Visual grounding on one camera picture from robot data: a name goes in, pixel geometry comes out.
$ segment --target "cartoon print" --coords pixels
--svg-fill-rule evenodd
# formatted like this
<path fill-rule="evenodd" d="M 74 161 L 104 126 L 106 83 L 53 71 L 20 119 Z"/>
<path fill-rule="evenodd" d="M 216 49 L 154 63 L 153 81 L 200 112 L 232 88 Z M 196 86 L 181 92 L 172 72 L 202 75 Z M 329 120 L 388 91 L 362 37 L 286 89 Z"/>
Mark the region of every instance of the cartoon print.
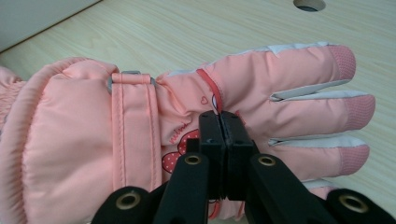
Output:
<path fill-rule="evenodd" d="M 186 154 L 187 139 L 189 138 L 199 138 L 198 129 L 191 131 L 189 133 L 185 133 L 181 137 L 180 142 L 177 145 L 177 151 L 167 153 L 163 156 L 163 169 L 169 174 L 172 174 L 173 171 L 175 170 L 177 159 L 181 155 Z"/>

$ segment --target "pink fabric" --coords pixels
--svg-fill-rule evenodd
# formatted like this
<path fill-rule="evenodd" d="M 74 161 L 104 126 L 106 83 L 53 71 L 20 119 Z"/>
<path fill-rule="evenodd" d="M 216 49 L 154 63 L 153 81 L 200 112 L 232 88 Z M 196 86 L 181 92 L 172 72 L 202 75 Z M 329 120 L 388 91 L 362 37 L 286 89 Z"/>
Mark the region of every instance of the pink fabric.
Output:
<path fill-rule="evenodd" d="M 115 189 L 155 189 L 169 179 L 185 141 L 198 136 L 198 117 L 207 110 L 237 114 L 259 150 L 278 156 L 302 180 L 356 172 L 367 145 L 268 144 L 364 127 L 375 109 L 369 94 L 270 100 L 276 91 L 350 80 L 355 66 L 348 48 L 315 46 L 229 55 L 196 71 L 164 73 L 155 85 L 149 75 L 121 74 L 113 64 L 86 58 L 47 65 L 26 84 L 3 69 L 0 220 L 86 223 Z M 213 204 L 213 216 L 243 213 L 240 202 Z"/>

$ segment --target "pink glove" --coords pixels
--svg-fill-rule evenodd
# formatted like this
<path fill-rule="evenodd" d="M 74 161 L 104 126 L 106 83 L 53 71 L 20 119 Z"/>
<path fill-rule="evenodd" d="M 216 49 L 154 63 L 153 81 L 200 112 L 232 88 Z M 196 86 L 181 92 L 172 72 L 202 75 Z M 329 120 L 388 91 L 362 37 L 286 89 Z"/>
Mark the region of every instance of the pink glove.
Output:
<path fill-rule="evenodd" d="M 348 48 L 320 42 L 248 50 L 155 84 L 84 58 L 47 65 L 26 84 L 2 69 L 0 220 L 88 223 L 115 189 L 157 188 L 211 109 L 240 116 L 261 152 L 324 196 L 330 188 L 316 179 L 350 175 L 368 157 L 365 143 L 342 133 L 369 122 L 375 98 L 317 92 L 347 83 L 355 65 Z M 241 211 L 242 203 L 224 201 L 210 214 Z"/>

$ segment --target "metal ring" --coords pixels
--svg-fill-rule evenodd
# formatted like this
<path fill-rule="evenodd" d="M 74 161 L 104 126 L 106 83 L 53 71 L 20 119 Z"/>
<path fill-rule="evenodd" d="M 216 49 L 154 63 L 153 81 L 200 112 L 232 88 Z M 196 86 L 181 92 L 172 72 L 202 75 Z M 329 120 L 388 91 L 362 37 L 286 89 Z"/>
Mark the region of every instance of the metal ring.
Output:
<path fill-rule="evenodd" d="M 140 194 L 135 191 L 122 194 L 116 201 L 116 206 L 120 210 L 128 210 L 136 207 L 140 203 Z"/>
<path fill-rule="evenodd" d="M 338 200 L 343 206 L 357 213 L 366 213 L 369 210 L 369 206 L 364 201 L 351 194 L 340 195 Z"/>
<path fill-rule="evenodd" d="M 276 161 L 274 159 L 272 159 L 271 157 L 262 156 L 262 157 L 259 157 L 259 163 L 261 165 L 265 165 L 265 166 L 273 166 L 276 164 Z"/>
<path fill-rule="evenodd" d="M 188 165 L 196 165 L 201 163 L 201 158 L 199 156 L 189 156 L 184 159 L 184 162 L 186 162 Z"/>

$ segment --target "wooden table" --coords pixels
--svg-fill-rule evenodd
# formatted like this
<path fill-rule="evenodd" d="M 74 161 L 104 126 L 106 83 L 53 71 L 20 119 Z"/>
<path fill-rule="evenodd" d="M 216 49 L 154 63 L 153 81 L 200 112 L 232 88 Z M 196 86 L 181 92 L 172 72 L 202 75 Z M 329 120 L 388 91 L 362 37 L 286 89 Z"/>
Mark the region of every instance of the wooden table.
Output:
<path fill-rule="evenodd" d="M 356 54 L 357 75 L 342 89 L 376 97 L 373 120 L 353 133 L 371 146 L 369 160 L 356 174 L 332 181 L 396 217 L 394 0 L 327 0 L 318 12 L 302 11 L 292 0 L 105 0 L 2 52 L 0 64 L 28 79 L 44 64 L 86 56 L 156 77 L 244 49 L 319 40 L 347 45 Z"/>

